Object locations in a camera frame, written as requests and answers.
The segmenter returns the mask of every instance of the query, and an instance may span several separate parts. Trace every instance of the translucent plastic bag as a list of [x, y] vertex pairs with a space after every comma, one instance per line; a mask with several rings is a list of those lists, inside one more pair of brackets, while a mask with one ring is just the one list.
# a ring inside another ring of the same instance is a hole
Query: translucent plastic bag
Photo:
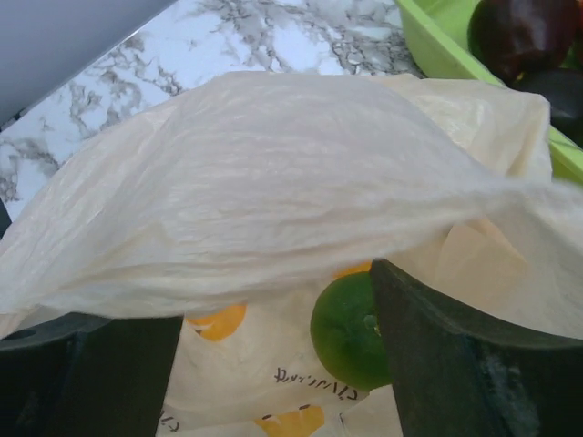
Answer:
[[159, 435], [399, 435], [390, 387], [317, 361], [313, 303], [387, 257], [583, 338], [583, 195], [550, 181], [547, 120], [542, 98], [469, 81], [214, 79], [89, 140], [25, 208], [0, 245], [0, 333], [187, 314]]

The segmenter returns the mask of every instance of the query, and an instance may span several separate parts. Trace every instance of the lime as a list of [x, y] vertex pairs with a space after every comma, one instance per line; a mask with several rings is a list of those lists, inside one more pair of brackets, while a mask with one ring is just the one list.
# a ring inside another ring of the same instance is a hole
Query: lime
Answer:
[[310, 334], [320, 362], [356, 390], [392, 382], [375, 312], [371, 280], [364, 271], [330, 284], [312, 313]]

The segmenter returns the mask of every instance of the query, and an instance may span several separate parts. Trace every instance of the yellow print on bag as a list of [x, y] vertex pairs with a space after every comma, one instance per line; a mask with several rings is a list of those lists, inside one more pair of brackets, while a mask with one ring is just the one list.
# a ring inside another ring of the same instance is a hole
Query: yellow print on bag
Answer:
[[371, 262], [367, 261], [358, 266], [351, 267], [346, 270], [339, 271], [334, 275], [335, 279], [343, 278], [344, 276], [352, 275], [354, 273], [360, 273], [361, 271], [369, 271], [371, 269]]
[[268, 437], [310, 437], [324, 425], [324, 411], [315, 405], [303, 405], [293, 412], [268, 414], [255, 423]]
[[221, 341], [232, 335], [243, 323], [247, 305], [231, 305], [223, 311], [200, 319], [186, 319], [203, 339]]

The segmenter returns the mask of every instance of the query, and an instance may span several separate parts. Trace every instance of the white marble surface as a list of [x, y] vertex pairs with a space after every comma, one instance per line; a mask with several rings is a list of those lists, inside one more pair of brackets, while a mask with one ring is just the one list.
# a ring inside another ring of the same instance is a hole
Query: white marble surface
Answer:
[[84, 139], [233, 70], [418, 74], [392, 0], [178, 0], [0, 133], [9, 214]]

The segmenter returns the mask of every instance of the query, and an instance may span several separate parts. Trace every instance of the green lime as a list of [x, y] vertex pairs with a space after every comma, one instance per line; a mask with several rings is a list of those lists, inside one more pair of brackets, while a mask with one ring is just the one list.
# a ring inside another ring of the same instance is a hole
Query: green lime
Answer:
[[324, 369], [338, 381], [362, 391], [392, 383], [368, 272], [339, 278], [322, 292], [310, 334]]

